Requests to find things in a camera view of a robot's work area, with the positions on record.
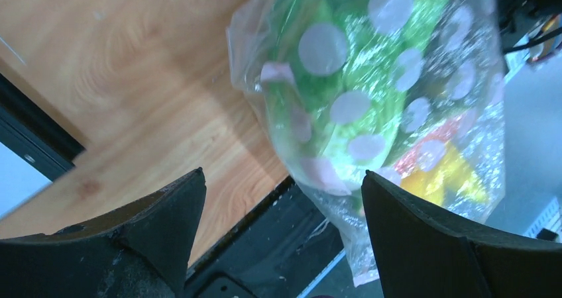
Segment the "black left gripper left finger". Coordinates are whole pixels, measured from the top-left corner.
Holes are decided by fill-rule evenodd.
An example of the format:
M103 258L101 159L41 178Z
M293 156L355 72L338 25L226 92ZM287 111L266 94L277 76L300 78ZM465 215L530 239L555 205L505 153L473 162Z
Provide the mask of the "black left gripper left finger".
M205 203L202 169L54 234L1 241L2 297L181 297Z

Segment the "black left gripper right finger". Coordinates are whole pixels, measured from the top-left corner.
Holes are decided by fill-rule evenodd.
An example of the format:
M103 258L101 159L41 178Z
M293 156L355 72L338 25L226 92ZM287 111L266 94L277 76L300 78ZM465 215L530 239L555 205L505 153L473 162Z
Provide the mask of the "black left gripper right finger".
M466 219L367 172L361 187L385 297L560 297L561 245Z

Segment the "yellow toy bell pepper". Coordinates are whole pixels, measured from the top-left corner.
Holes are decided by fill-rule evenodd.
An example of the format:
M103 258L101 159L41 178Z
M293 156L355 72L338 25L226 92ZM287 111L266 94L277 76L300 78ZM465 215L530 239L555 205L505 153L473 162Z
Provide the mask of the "yellow toy bell pepper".
M407 177L398 175L402 189L439 206L465 199L488 203L488 192L482 179L451 142L447 144L444 157L432 170L418 170Z

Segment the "toy watermelon slice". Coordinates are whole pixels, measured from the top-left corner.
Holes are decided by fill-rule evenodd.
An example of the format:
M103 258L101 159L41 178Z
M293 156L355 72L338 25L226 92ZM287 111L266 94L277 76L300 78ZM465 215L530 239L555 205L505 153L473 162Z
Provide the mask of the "toy watermelon slice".
M407 177L418 170L423 172L432 170L444 157L447 144L459 132L461 122L466 116L467 113L463 113L447 119L405 152L399 153L398 159L390 164L391 167L402 177Z

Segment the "clear zip top bag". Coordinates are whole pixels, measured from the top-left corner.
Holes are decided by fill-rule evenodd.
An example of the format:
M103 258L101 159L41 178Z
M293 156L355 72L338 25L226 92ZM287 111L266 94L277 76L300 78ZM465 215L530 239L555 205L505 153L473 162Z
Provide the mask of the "clear zip top bag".
M233 86L338 229L355 286L379 277L367 172L479 223L505 196L495 0L248 0L227 42Z

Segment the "green toy lettuce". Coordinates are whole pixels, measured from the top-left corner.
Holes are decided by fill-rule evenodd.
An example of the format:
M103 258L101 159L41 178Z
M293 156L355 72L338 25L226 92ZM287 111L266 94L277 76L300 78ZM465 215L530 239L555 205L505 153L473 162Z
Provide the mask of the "green toy lettuce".
M327 183L383 164L449 1L275 0L261 80L293 176Z

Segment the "black white checkerboard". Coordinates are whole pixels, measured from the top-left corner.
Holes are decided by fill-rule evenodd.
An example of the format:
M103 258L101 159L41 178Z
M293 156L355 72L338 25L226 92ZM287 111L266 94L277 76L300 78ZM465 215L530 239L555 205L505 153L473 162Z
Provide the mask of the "black white checkerboard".
M1 218L72 170L85 148L1 76Z

